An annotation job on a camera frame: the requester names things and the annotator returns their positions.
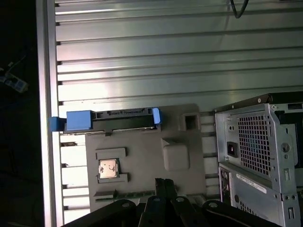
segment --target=ventilation grille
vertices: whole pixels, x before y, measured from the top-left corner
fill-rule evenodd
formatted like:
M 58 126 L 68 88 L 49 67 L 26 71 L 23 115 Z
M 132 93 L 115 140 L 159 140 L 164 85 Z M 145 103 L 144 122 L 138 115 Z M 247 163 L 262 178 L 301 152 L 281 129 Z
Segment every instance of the ventilation grille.
M 251 208 L 248 208 L 247 206 L 245 206 L 245 204 L 244 204 L 243 202 L 241 202 L 241 201 L 240 201 L 240 209 L 241 209 L 242 211 L 248 212 L 249 214 L 256 215 L 256 213 L 253 212 L 253 211 L 251 210 Z
M 240 117 L 238 126 L 241 164 L 269 175 L 270 153 L 267 122 L 264 116 Z

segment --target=silver metal chassis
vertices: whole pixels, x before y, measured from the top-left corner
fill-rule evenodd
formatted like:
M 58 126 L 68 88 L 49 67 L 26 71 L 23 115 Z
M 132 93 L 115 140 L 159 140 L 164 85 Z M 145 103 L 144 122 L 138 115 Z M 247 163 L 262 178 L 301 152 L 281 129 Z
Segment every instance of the silver metal chassis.
M 84 137 L 50 133 L 48 117 L 189 103 L 207 112 L 303 90 L 302 14 L 289 10 L 297 8 L 303 4 L 251 0 L 236 20 L 221 0 L 37 0 L 45 226 L 89 213 Z M 207 194 L 218 194 L 214 122 L 201 123 Z
M 259 104 L 215 114 L 219 169 L 230 172 L 232 206 L 284 227 L 299 227 L 301 222 L 297 186 L 301 186 L 301 180 L 298 179 L 302 169 L 294 167 L 298 162 L 295 126 L 280 125 L 275 111 L 298 113 L 302 109 L 289 110 L 287 104 Z M 269 175 L 243 166 L 240 154 L 232 157 L 227 152 L 227 142 L 240 144 L 240 118 L 252 116 L 263 116 L 266 121 L 270 147 Z M 288 152 L 283 152 L 283 144 L 289 144 Z M 236 202 L 235 195 L 240 198 L 241 204 Z
M 258 176 L 270 180 L 271 188 L 276 192 L 286 194 L 294 193 L 296 192 L 297 187 L 294 166 L 298 162 L 295 127 L 294 124 L 280 125 L 274 111 L 281 110 L 286 113 L 294 113 L 301 112 L 302 110 L 288 110 L 287 104 L 274 105 L 274 109 L 272 106 L 273 105 L 269 104 L 259 104 L 252 107 L 245 107 L 215 114 L 219 162 L 230 162 L 245 170 L 252 171 Z M 226 144 L 228 141 L 240 144 L 238 128 L 239 116 L 253 115 L 254 113 L 263 115 L 267 122 L 271 167 L 270 174 L 268 176 L 242 166 L 240 158 L 234 158 L 227 154 Z M 233 125 L 235 127 L 235 131 L 230 132 L 228 130 L 229 125 Z M 287 153 L 284 153 L 281 150 L 281 146 L 284 143 L 289 144 L 291 147 L 290 151 Z
M 230 172 L 232 206 L 241 209 L 241 202 L 253 211 L 254 215 L 260 218 L 284 227 L 301 226 L 299 202 L 296 193 L 281 195 L 254 180 L 254 177 L 249 177 L 249 172 L 229 163 L 221 163 L 219 169 Z

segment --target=white label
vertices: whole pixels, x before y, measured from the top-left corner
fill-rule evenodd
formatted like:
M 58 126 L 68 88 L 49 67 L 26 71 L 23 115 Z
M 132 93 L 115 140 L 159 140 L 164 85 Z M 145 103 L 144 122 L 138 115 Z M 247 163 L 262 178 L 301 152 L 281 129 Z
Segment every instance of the white label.
M 258 189 L 259 191 L 261 191 L 265 194 L 267 193 L 267 190 L 265 188 L 256 184 L 255 182 L 252 182 L 251 180 L 245 178 L 244 176 L 241 176 L 241 175 L 237 174 L 237 178 L 244 181 L 245 183 L 248 183 L 250 186 L 253 186 L 254 188 Z

